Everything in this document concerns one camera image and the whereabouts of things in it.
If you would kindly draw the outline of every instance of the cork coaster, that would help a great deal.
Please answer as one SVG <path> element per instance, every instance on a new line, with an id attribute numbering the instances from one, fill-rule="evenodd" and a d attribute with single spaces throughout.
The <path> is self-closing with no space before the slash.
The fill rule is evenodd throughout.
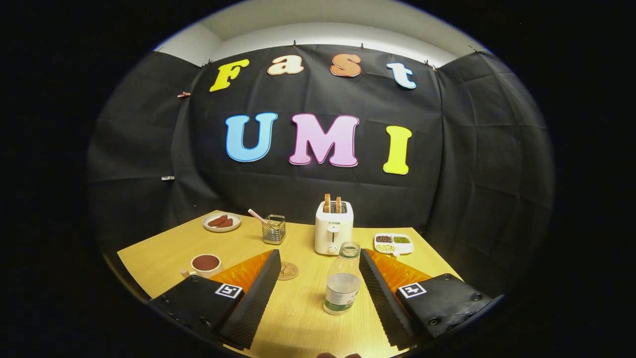
<path id="1" fill-rule="evenodd" d="M 280 263 L 279 280 L 291 280 L 298 276 L 298 268 L 289 262 Z"/>

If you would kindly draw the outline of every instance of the bottle label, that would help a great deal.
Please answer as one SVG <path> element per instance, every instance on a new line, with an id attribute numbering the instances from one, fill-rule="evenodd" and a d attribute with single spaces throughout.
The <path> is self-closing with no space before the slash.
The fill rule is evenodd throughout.
<path id="1" fill-rule="evenodd" d="M 327 287 L 324 305 L 332 311 L 348 310 L 353 304 L 359 289 L 342 294 Z"/>

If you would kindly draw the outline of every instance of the toaster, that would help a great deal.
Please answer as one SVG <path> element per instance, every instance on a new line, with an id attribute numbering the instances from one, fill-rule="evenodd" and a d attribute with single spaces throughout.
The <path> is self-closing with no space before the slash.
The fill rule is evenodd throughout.
<path id="1" fill-rule="evenodd" d="M 316 210 L 314 248 L 318 254 L 338 255 L 342 243 L 353 239 L 354 211 L 351 204 L 342 201 L 342 212 L 336 213 L 336 201 L 329 202 L 331 213 L 323 212 L 324 201 Z"/>

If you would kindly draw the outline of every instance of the toaster lever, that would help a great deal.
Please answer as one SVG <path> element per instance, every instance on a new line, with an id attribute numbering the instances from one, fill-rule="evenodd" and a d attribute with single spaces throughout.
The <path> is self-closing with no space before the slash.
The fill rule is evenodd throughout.
<path id="1" fill-rule="evenodd" d="M 336 240 L 336 233 L 337 233 L 338 231 L 340 231 L 340 228 L 339 228 L 339 227 L 332 226 L 332 227 L 327 228 L 327 231 L 329 231 L 329 232 L 331 233 L 331 242 L 335 242 L 335 240 Z"/>

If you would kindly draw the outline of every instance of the wooden table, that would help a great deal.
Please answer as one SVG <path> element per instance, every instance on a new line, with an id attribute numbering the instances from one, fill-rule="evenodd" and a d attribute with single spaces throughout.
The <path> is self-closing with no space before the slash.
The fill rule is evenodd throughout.
<path id="1" fill-rule="evenodd" d="M 283 243 L 269 245 L 263 242 L 261 223 L 255 218 L 241 216 L 238 229 L 212 233 L 203 228 L 202 220 L 207 215 L 118 252 L 130 274 L 152 298 L 183 280 L 179 269 L 191 270 L 190 261 L 196 255 L 217 255 L 223 266 L 230 268 L 277 248 L 281 261 L 295 264 L 299 274 L 292 280 L 277 281 L 251 349 L 238 352 L 264 358 L 315 358 L 323 352 L 336 357 L 358 353 L 369 358 L 392 357 L 408 350 L 399 351 L 389 345 L 364 281 L 351 311 L 332 316 L 322 309 L 327 271 L 335 256 L 314 251 L 313 225 L 288 222 Z M 412 228 L 354 228 L 353 241 L 361 248 L 373 249 L 376 233 L 411 236 L 415 251 L 397 260 L 431 276 L 451 273 L 459 277 Z"/>

